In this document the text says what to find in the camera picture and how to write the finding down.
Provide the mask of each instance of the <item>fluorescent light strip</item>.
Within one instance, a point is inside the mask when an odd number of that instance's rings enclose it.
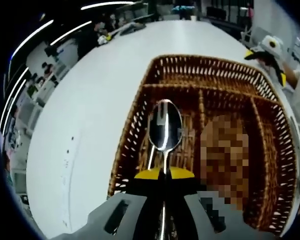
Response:
[[[88,21],[88,22],[86,22],[86,23],[84,23],[84,24],[81,24],[81,25],[75,27],[74,29],[72,29],[72,30],[66,32],[65,34],[61,35],[61,36],[58,37],[56,40],[54,40],[52,43],[50,43],[50,46],[56,44],[58,41],[60,41],[61,39],[63,39],[65,36],[67,36],[67,35],[73,33],[74,31],[76,31],[76,30],[78,30],[78,29],[80,29],[80,28],[82,28],[82,27],[84,27],[84,26],[86,26],[86,25],[88,25],[88,24],[90,24],[90,23],[92,23],[92,21]]]
[[[24,75],[26,74],[26,72],[27,72],[28,70],[29,70],[29,67],[27,67],[27,68],[23,71],[23,73],[21,73],[19,79],[16,81],[15,85],[13,86],[13,89],[12,89],[12,91],[11,91],[11,93],[10,93],[8,99],[6,100],[5,106],[4,106],[4,108],[3,108],[1,120],[0,120],[0,129],[1,129],[1,126],[2,126],[2,121],[3,121],[3,119],[4,119],[4,115],[5,115],[7,106],[8,106],[8,104],[9,104],[10,98],[12,97],[12,94],[14,93],[14,91],[15,91],[15,89],[16,89],[18,83],[21,81],[21,79],[24,77]]]
[[[18,97],[18,94],[20,93],[21,89],[22,89],[23,86],[25,85],[26,81],[27,81],[27,79],[24,79],[24,80],[23,80],[23,82],[21,83],[21,85],[20,85],[18,91],[16,92],[14,98],[12,99],[11,105],[10,105],[9,110],[8,110],[8,114],[7,114],[6,118],[5,118],[4,127],[3,127],[3,131],[2,131],[2,135],[5,134],[6,126],[7,126],[7,122],[8,122],[8,118],[9,118],[11,109],[12,109],[12,107],[13,107],[13,105],[14,105],[14,103],[15,103],[17,97]]]
[[[101,6],[107,6],[107,5],[118,5],[118,4],[135,4],[133,1],[110,1],[110,2],[102,2],[102,3],[96,3],[88,6],[83,6],[81,10],[101,7]]]
[[[31,33],[25,40],[23,40],[23,42],[21,42],[21,44],[16,48],[16,50],[14,51],[14,53],[11,56],[11,59],[16,55],[16,53],[26,44],[26,42],[28,42],[34,35],[36,35],[37,33],[39,33],[41,30],[43,30],[44,28],[48,27],[50,24],[52,24],[54,22],[54,20],[48,21],[47,23],[43,24],[41,27],[39,27],[37,30],[35,30],[33,33]]]

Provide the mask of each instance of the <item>woven basket divider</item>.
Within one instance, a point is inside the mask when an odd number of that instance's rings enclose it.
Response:
[[[161,98],[178,102],[178,94],[194,95],[197,99],[190,97],[186,101],[193,107],[182,105],[182,101],[179,101],[181,108],[178,106],[183,123],[188,126],[188,135],[194,137],[182,140],[183,146],[170,156],[171,165],[189,169],[199,176],[200,162],[193,159],[200,159],[198,146],[203,126],[216,115],[242,118],[249,146],[254,146],[249,148],[249,169],[253,171],[249,171],[249,199],[243,217],[256,229],[280,235],[296,185],[296,156],[287,117],[276,92],[261,72],[225,59],[163,55],[152,60],[122,131],[108,197],[124,192],[129,180],[147,167],[148,114]],[[160,166],[162,156],[157,152],[154,155],[154,166]]]

